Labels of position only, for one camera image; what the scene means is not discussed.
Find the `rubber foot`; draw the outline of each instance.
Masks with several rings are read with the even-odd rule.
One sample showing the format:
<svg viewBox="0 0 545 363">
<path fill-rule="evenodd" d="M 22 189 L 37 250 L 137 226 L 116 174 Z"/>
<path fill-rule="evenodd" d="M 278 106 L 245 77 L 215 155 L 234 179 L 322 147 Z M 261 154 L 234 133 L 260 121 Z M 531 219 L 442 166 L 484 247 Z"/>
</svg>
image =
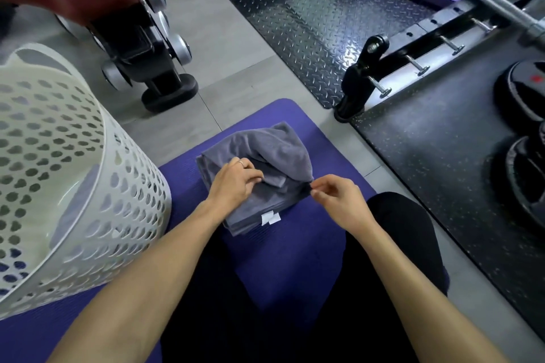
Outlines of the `rubber foot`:
<svg viewBox="0 0 545 363">
<path fill-rule="evenodd" d="M 164 112 L 193 98 L 199 91 L 197 80 L 189 73 L 180 75 L 182 87 L 169 95 L 157 96 L 149 88 L 142 94 L 144 107 L 153 113 Z"/>
</svg>

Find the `gray towel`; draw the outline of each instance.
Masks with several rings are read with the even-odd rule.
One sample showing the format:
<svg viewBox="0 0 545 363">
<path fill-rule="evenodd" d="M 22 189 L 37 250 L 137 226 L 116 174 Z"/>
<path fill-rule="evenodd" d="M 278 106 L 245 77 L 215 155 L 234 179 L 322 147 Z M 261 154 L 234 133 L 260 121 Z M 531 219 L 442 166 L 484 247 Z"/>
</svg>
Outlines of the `gray towel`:
<svg viewBox="0 0 545 363">
<path fill-rule="evenodd" d="M 261 214 L 271 210 L 278 213 L 309 195 L 313 181 L 309 153 L 286 122 L 272 128 L 235 132 L 197 157 L 208 189 L 221 167 L 233 157 L 248 158 L 263 171 L 264 178 L 224 221 L 232 235 L 261 225 Z"/>
</svg>

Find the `person's left hand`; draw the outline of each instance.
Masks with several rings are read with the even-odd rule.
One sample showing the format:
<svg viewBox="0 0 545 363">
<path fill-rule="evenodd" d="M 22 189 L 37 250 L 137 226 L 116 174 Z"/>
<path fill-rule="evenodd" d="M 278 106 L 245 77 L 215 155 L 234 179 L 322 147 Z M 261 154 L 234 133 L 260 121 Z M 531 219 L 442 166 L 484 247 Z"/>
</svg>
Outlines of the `person's left hand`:
<svg viewBox="0 0 545 363">
<path fill-rule="evenodd" d="M 217 173 L 207 201 L 224 219 L 246 201 L 262 178 L 262 171 L 256 170 L 249 159 L 235 157 Z"/>
</svg>

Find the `floor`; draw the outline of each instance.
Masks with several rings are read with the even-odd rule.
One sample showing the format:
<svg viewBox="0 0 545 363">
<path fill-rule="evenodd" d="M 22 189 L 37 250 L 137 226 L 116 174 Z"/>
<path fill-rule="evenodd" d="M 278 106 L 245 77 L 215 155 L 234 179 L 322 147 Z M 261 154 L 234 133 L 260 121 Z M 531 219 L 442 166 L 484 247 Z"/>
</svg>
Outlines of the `floor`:
<svg viewBox="0 0 545 363">
<path fill-rule="evenodd" d="M 21 7 L 0 62 L 24 42 L 44 43 L 68 58 L 101 103 L 161 165 L 278 98 L 293 99 L 377 192 L 412 197 L 347 125 L 337 123 L 228 0 L 167 0 L 171 28 L 191 45 L 184 70 L 200 85 L 189 102 L 159 115 L 140 103 L 142 86 L 116 92 L 102 78 L 104 53 L 67 34 L 44 10 Z M 545 345 L 440 227 L 436 234 L 451 277 L 449 298 L 515 362 L 545 361 Z"/>
</svg>

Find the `leg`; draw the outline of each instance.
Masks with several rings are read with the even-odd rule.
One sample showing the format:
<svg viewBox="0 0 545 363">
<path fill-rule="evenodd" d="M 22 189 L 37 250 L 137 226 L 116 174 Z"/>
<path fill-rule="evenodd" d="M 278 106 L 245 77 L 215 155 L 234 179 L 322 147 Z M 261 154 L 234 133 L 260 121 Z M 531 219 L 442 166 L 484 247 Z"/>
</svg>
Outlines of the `leg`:
<svg viewBox="0 0 545 363">
<path fill-rule="evenodd" d="M 271 337 L 217 234 L 161 336 L 164 363 L 269 361 Z"/>
<path fill-rule="evenodd" d="M 383 193 L 368 201 L 383 229 L 407 257 L 446 294 L 446 281 L 433 224 L 410 199 Z M 312 330 L 308 359 L 418 361 L 396 310 L 369 257 L 347 233 L 343 266 Z"/>
</svg>

